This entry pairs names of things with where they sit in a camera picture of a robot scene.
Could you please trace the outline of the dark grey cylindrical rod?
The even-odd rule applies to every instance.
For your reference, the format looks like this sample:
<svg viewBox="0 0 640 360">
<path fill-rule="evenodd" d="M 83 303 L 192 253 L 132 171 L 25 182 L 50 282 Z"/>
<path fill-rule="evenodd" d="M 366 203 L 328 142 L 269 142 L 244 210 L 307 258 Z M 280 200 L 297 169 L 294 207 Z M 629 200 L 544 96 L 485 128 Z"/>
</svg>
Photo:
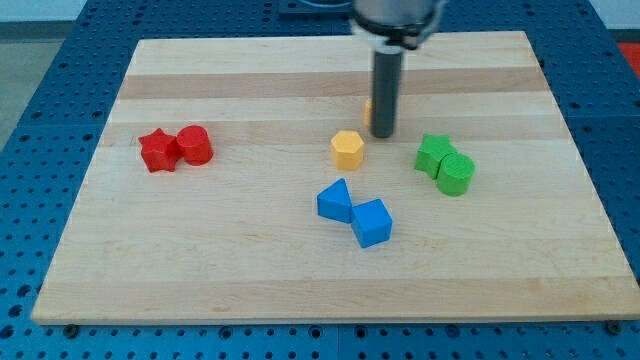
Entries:
<svg viewBox="0 0 640 360">
<path fill-rule="evenodd" d="M 370 132 L 376 138 L 395 131 L 403 53 L 397 47 L 373 52 Z"/>
</svg>

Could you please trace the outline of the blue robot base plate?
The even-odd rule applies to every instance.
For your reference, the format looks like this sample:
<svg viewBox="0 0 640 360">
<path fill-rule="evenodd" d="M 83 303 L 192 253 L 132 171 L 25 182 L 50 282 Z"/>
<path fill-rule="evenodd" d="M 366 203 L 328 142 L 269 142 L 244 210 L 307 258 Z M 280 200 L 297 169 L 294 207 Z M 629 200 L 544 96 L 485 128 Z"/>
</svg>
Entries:
<svg viewBox="0 0 640 360">
<path fill-rule="evenodd" d="M 348 14 L 351 0 L 278 0 L 280 15 Z"/>
</svg>

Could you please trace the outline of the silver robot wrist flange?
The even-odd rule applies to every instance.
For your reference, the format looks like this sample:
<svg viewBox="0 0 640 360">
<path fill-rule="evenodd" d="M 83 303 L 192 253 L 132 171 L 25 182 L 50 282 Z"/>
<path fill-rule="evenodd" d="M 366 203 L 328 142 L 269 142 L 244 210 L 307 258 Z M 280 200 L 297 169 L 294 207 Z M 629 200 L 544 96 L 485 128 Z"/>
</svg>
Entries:
<svg viewBox="0 0 640 360">
<path fill-rule="evenodd" d="M 373 50 L 416 50 L 438 28 L 445 0 L 353 0 L 350 25 Z"/>
</svg>

